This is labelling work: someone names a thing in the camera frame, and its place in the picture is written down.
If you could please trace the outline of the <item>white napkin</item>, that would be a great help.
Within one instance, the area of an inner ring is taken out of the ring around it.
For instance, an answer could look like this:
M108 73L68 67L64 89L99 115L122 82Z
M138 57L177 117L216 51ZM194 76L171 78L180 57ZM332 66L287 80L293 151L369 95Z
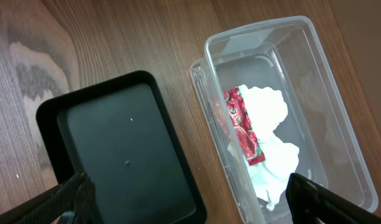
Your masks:
M299 163L299 147L283 142L274 133L288 116L288 106L280 90L256 86L248 88L246 85L237 87L241 90L265 160L250 166L243 152L242 157L256 196L267 203L267 210L272 211L287 187L290 174L296 171Z

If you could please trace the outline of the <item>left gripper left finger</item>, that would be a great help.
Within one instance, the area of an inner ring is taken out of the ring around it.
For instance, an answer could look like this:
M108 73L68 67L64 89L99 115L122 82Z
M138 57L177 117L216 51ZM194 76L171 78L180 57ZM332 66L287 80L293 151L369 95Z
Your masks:
M96 187L85 173L0 215L0 224L90 223L96 207Z

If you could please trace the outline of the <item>red snack wrapper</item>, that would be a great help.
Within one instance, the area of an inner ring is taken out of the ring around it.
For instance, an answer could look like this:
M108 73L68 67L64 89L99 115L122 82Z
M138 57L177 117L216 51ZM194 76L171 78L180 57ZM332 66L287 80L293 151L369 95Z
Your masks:
M265 160L265 154L254 133L240 88L235 87L225 91L223 97L238 144L242 149L248 165L253 166L263 162Z

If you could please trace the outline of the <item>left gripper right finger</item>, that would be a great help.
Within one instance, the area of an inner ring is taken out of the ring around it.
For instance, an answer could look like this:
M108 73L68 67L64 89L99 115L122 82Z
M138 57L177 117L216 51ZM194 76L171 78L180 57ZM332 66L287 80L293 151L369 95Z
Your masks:
M294 224L381 224L380 217L298 173L290 174L285 195Z

